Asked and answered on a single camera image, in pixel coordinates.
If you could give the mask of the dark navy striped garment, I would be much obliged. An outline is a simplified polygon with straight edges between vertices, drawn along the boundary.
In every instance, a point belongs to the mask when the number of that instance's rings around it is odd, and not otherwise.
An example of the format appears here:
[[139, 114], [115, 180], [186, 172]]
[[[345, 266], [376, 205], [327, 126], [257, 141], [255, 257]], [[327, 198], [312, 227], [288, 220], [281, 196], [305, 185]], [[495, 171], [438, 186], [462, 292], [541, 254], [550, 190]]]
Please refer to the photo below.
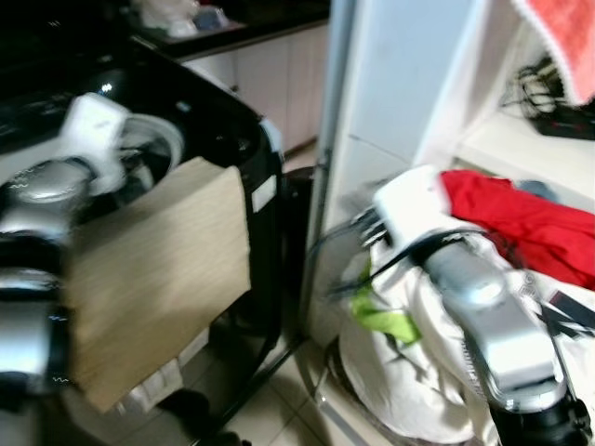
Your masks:
[[540, 319], [554, 335], [594, 338], [595, 311], [570, 295], [554, 292], [539, 301]]

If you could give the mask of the white kitchen counter cabinet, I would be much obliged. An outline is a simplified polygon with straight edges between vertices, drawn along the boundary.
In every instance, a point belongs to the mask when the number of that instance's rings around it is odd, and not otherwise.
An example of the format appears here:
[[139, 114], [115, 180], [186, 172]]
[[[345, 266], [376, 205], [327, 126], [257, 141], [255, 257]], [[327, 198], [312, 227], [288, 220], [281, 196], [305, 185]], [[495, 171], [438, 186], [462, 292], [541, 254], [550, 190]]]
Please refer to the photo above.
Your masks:
[[230, 90], [275, 128], [279, 148], [311, 143], [322, 122], [331, 0], [200, 0], [237, 26], [173, 39], [144, 29], [130, 0], [116, 9], [145, 46]]

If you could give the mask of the white bag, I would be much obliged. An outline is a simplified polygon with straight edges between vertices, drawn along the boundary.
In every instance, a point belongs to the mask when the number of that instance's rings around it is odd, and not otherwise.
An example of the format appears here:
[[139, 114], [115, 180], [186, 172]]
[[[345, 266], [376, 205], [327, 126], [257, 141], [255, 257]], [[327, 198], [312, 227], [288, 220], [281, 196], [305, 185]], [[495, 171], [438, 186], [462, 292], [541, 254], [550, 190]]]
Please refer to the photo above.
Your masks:
[[219, 6], [200, 0], [130, 0], [144, 29], [173, 39], [222, 33], [237, 26]]

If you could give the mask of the red garment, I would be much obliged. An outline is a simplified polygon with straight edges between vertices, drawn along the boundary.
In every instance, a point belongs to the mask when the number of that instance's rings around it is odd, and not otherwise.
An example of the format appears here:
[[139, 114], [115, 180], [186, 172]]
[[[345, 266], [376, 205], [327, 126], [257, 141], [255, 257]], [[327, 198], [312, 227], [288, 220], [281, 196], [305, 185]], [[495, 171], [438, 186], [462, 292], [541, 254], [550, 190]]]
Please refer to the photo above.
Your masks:
[[595, 289], [595, 214], [517, 190], [509, 179], [470, 170], [441, 173], [451, 214], [513, 243], [527, 267]]

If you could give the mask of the white garment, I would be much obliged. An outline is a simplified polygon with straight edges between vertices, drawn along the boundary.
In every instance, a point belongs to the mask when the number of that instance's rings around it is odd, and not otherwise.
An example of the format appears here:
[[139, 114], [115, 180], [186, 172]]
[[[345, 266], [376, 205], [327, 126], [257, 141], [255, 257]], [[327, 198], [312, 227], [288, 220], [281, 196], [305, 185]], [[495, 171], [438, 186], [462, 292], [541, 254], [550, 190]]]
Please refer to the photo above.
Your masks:
[[[595, 294], [591, 290], [535, 270], [515, 268], [497, 250], [496, 243], [475, 227], [450, 230], [473, 230], [475, 233], [469, 242], [482, 256], [509, 271], [510, 284], [522, 292], [524, 305], [539, 319], [539, 301], [554, 292], [570, 295], [595, 311]], [[421, 292], [411, 303], [422, 338], [415, 344], [400, 344], [389, 335], [365, 330], [352, 318], [352, 327], [346, 328], [340, 338], [344, 375], [357, 391], [364, 408], [377, 417], [383, 427], [400, 437], [442, 445], [475, 440], [481, 446], [501, 446], [487, 399], [482, 395], [465, 349], [462, 328], [443, 310], [441, 294], [430, 283], [428, 273], [413, 259], [414, 249], [430, 235], [403, 250], [391, 249], [390, 242], [379, 241], [361, 256], [360, 275], [353, 284], [343, 286], [348, 297], [360, 286], [360, 277], [366, 270], [386, 271], [396, 267], [420, 269], [424, 273]], [[595, 336], [569, 338], [553, 333], [552, 336], [570, 375], [574, 394], [589, 413], [592, 446]]]

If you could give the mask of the black top-load washing machine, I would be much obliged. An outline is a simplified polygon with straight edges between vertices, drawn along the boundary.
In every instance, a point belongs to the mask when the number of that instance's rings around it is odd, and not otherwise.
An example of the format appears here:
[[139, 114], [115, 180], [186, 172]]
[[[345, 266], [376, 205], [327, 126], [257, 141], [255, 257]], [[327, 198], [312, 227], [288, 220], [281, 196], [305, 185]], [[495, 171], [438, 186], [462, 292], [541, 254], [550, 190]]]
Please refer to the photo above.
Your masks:
[[[279, 153], [271, 147], [262, 120], [245, 103], [149, 48], [136, 44], [86, 47], [27, 38], [0, 44], [0, 184], [27, 167], [65, 160], [59, 155], [60, 128], [73, 99], [86, 93], [109, 98], [130, 112], [120, 151], [125, 183], [114, 192], [90, 196], [85, 211], [78, 214], [65, 264], [65, 285], [73, 235], [85, 224], [149, 194], [167, 175], [195, 158], [237, 167], [241, 173], [251, 286], [211, 324], [242, 300], [250, 301], [271, 311], [255, 331], [262, 344], [256, 359], [245, 366], [224, 412], [212, 413], [205, 395], [190, 389], [167, 391], [163, 400], [163, 408], [183, 422], [197, 445], [241, 446], [241, 439], [226, 429], [227, 422], [262, 386], [259, 371], [282, 331], [281, 234], [279, 208], [273, 200], [281, 186]], [[0, 411], [0, 446], [105, 446], [69, 426], [60, 408], [59, 394], [65, 389], [85, 399], [71, 378], [75, 315], [65, 285], [64, 302], [72, 314], [68, 382], [50, 395], [30, 400], [16, 413]]]

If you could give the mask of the beige woven cloth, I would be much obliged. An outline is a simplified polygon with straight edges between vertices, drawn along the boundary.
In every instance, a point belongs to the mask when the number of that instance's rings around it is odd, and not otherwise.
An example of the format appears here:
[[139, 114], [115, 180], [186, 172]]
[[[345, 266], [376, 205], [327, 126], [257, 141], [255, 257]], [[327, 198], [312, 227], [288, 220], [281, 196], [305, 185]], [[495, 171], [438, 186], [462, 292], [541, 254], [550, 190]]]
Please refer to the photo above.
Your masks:
[[250, 289], [237, 167], [195, 158], [73, 234], [71, 378], [99, 412], [174, 360]]

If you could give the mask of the lime green cloth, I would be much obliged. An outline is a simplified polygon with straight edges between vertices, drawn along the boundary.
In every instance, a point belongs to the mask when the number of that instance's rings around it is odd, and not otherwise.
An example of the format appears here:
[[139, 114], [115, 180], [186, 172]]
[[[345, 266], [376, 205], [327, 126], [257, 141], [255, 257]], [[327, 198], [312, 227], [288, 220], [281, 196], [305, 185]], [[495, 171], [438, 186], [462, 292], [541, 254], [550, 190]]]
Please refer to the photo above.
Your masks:
[[422, 338], [419, 324], [411, 309], [414, 297], [421, 292], [424, 273], [420, 269], [392, 268], [362, 273], [360, 286], [349, 296], [353, 319], [365, 330], [415, 344]]

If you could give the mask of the pink hanging towel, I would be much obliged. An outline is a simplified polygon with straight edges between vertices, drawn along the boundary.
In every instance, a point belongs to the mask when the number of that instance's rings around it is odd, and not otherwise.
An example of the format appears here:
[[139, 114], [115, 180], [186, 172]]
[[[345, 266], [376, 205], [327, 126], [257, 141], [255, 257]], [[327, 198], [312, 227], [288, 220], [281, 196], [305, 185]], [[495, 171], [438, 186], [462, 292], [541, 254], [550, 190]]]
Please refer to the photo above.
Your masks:
[[595, 0], [510, 2], [560, 68], [566, 101], [588, 105], [595, 95]]

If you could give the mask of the white shelf unit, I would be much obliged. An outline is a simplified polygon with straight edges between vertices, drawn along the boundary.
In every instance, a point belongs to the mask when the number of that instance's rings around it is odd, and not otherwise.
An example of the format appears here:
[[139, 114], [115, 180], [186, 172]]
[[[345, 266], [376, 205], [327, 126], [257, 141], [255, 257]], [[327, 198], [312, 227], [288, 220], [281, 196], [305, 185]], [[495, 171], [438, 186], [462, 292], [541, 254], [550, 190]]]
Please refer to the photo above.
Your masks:
[[522, 0], [333, 0], [310, 241], [409, 167], [476, 167], [549, 184], [591, 211], [594, 144], [540, 136], [510, 105], [552, 54]]

